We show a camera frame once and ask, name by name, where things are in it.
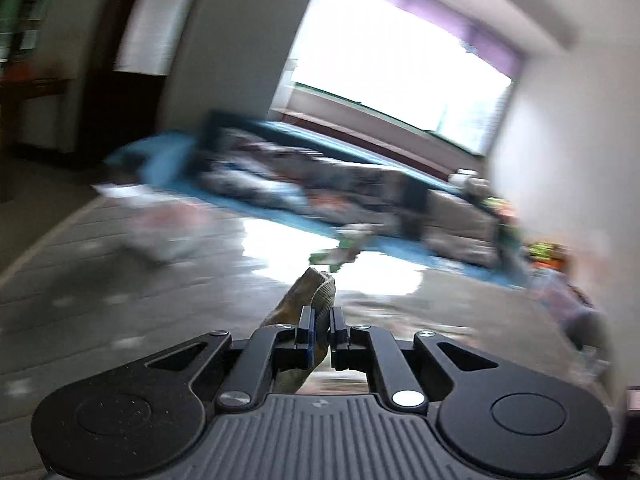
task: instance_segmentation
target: purple curtain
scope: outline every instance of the purple curtain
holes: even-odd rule
[[[505,40],[486,27],[447,7],[438,0],[384,0],[399,9],[433,23],[449,34],[460,38],[480,59],[496,70],[517,78],[522,68],[523,56]]]

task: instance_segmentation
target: silver bolt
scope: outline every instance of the silver bolt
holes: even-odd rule
[[[251,397],[244,392],[224,392],[218,396],[218,401],[225,406],[236,408],[251,402]]]
[[[424,395],[415,390],[401,390],[400,392],[394,393],[391,400],[398,406],[414,408],[424,402]]]

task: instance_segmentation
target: door glass panel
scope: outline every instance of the door glass panel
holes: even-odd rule
[[[167,75],[193,0],[136,0],[115,70]]]

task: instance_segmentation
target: circular cover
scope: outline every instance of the circular cover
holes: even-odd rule
[[[54,392],[33,415],[31,434],[44,462],[71,478],[142,476],[193,445],[202,403],[180,384],[115,390],[76,383]]]
[[[521,478],[564,476],[595,465],[607,446],[609,413],[587,391],[528,370],[465,375],[464,387],[443,400],[437,426],[481,468]]]

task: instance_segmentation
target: dark brown door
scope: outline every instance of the dark brown door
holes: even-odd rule
[[[106,0],[86,74],[76,160],[97,164],[155,132],[158,103],[193,0]]]

